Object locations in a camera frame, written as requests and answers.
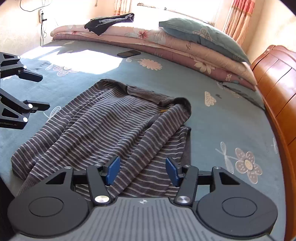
gray ribbed plate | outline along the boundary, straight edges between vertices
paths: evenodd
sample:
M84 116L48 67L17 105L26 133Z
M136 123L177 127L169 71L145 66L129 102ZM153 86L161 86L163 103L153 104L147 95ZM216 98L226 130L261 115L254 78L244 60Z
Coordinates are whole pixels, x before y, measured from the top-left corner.
M12 241L36 241L18 234ZM85 223L74 231L46 241L227 241L208 231L192 210L177 207L168 198L119 197L116 203L93 209ZM265 235L253 239L272 241Z

wooden headboard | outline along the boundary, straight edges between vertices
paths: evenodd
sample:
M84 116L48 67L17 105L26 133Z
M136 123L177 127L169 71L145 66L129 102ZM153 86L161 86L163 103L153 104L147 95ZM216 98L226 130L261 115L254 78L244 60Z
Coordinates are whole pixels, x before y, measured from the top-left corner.
M279 147L286 193L285 240L296 236L296 53L270 45L251 65Z

gray striped shirt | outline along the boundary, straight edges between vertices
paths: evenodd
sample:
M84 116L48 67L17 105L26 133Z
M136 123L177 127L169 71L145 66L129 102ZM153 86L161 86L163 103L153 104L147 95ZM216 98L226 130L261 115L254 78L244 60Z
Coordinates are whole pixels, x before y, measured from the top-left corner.
M184 153L191 114L185 98L172 98L103 79L63 107L13 154L12 170L25 182L20 193L65 166L85 170L121 158L109 193L176 195L165 158ZM76 191L89 197L87 185Z

smartphone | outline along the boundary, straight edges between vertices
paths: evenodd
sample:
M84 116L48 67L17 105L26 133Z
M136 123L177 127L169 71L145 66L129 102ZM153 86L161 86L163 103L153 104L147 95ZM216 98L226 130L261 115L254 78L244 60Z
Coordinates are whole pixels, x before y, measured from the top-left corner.
M128 58L128 57L139 55L139 54L141 54L141 52L137 50L130 50L130 51L118 53L117 56L121 58Z

red and gold curtain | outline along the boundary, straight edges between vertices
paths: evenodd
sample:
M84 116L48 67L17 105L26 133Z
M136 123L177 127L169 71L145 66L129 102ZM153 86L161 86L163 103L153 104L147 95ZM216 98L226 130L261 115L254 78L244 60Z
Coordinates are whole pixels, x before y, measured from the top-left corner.
M129 13L131 0L115 0L114 16Z
M256 0L233 0L223 32L242 45L251 20Z

